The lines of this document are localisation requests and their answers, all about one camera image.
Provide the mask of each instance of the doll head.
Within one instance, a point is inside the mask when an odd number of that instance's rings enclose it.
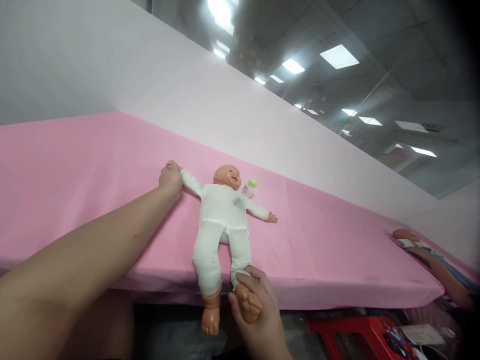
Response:
[[[393,237],[395,239],[408,239],[410,241],[413,241],[415,243],[418,243],[420,241],[420,238],[418,237],[417,234],[414,232],[411,232],[410,230],[407,229],[397,229],[393,232]]]
[[[240,171],[233,165],[220,166],[213,175],[213,183],[228,185],[233,188],[233,190],[238,190],[242,184]]]

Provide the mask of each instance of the doll leg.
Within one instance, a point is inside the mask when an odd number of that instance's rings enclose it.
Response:
[[[219,263],[219,243],[225,226],[217,222],[200,221],[193,247],[193,265],[198,275],[202,295],[210,297],[222,284]]]
[[[198,275],[198,285],[203,300],[201,329],[206,335],[218,335],[220,326],[220,295],[222,274],[219,263],[219,243],[225,226],[216,222],[201,221],[193,247],[193,265]]]
[[[239,284],[236,274],[243,273],[250,276],[244,269],[252,263],[252,252],[247,229],[227,229],[227,234],[231,254],[230,279],[235,291]]]
[[[237,280],[237,273],[250,276],[244,270],[252,263],[249,231],[247,229],[227,229],[227,233],[231,253],[231,283],[233,284],[243,319],[247,323],[253,324],[259,317],[260,311],[262,311],[262,302],[248,287]]]

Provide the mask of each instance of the white onesie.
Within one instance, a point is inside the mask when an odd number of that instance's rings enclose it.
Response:
[[[252,262],[246,210],[263,220],[269,217],[269,212],[228,185],[202,186],[185,169],[180,173],[183,185],[201,199],[198,234],[193,248],[200,291],[205,296],[212,296],[222,284],[220,242],[230,244],[230,278],[235,289],[238,284],[236,273],[249,275],[244,268]]]

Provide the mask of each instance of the ceiling light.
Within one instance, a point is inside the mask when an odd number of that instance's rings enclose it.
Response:
[[[298,74],[305,71],[305,69],[301,67],[298,63],[296,63],[293,59],[288,59],[282,65],[293,74]]]
[[[359,116],[358,118],[359,118],[360,120],[362,120],[365,124],[382,126],[382,124],[379,123],[379,122],[377,121],[377,119],[374,118],[374,117],[363,117],[363,116]]]
[[[218,57],[222,58],[222,59],[225,59],[225,54],[217,49],[213,49],[213,52],[215,53],[215,55],[217,55]]]
[[[425,130],[425,128],[422,125],[420,125],[419,123],[408,122],[408,121],[396,121],[396,120],[395,120],[395,122],[402,129],[418,131],[420,133],[427,133],[428,134],[428,131]]]
[[[218,25],[230,23],[232,12],[224,0],[208,0],[207,4]]]
[[[277,83],[279,83],[279,84],[285,82],[285,81],[283,81],[281,78],[279,78],[278,76],[270,75],[270,77],[271,77],[273,80],[275,80]]]
[[[424,155],[428,155],[428,156],[432,156],[434,158],[437,157],[437,155],[435,155],[433,152],[429,151],[429,150],[424,150],[424,149],[420,149],[418,147],[413,147],[413,146],[410,146],[414,152],[416,153],[419,153],[419,154],[424,154]]]
[[[355,116],[357,115],[357,112],[355,110],[350,110],[350,109],[342,109],[344,113],[347,113],[348,116]]]
[[[359,61],[342,44],[320,54],[335,69],[359,64]]]
[[[217,19],[215,19],[215,24],[217,24],[219,27],[221,27],[223,30],[225,30],[230,35],[234,34],[235,26],[233,26],[230,22],[221,23],[221,22],[218,22]]]
[[[256,77],[256,78],[255,78],[255,81],[256,81],[257,83],[260,83],[260,84],[262,84],[262,85],[265,85],[265,81],[263,81],[263,80],[262,80],[261,78],[259,78],[259,77]]]
[[[223,50],[225,50],[227,53],[230,54],[230,48],[229,48],[227,45],[221,43],[221,42],[218,41],[218,40],[216,41],[216,44],[218,45],[218,47],[219,47],[220,49],[223,49]]]

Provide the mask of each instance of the pink sheet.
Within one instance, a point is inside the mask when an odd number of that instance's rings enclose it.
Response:
[[[151,190],[161,167],[175,159],[202,183],[228,163],[244,182],[258,180],[252,200],[279,222],[249,216],[252,263],[267,273],[282,309],[410,308],[444,293],[389,239],[404,225],[121,112],[1,126],[0,152],[2,269]],[[199,199],[184,191],[115,287],[157,292],[156,302],[196,303],[192,251],[199,208]],[[219,258],[227,291],[226,245]]]

